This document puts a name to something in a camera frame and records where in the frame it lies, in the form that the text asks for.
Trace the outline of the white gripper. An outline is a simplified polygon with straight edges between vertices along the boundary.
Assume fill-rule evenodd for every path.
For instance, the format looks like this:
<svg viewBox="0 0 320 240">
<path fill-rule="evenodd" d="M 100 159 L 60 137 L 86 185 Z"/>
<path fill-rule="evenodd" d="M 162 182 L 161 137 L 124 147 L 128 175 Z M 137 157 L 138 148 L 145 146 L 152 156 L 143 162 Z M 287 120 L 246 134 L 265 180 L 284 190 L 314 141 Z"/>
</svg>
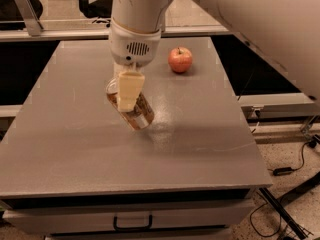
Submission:
<svg viewBox="0 0 320 240">
<path fill-rule="evenodd" d="M 132 32 L 115 21 L 111 22 L 109 42 L 114 61 L 120 65 L 136 63 L 138 67 L 149 64 L 156 56 L 161 31 L 155 33 Z M 145 76 L 136 71 L 121 72 L 118 76 L 117 104 L 120 112 L 134 109 L 142 91 Z"/>
</svg>

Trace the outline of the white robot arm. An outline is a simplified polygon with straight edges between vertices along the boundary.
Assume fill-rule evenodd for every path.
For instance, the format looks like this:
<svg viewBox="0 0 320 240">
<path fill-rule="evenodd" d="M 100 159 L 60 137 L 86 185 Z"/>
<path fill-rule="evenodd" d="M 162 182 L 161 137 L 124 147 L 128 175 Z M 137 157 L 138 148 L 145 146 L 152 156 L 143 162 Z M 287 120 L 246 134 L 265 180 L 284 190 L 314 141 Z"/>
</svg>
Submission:
<svg viewBox="0 0 320 240">
<path fill-rule="evenodd" d="M 192 0 L 282 76 L 320 101 L 320 0 Z M 149 64 L 172 0 L 113 0 L 110 47 L 128 71 Z"/>
</svg>

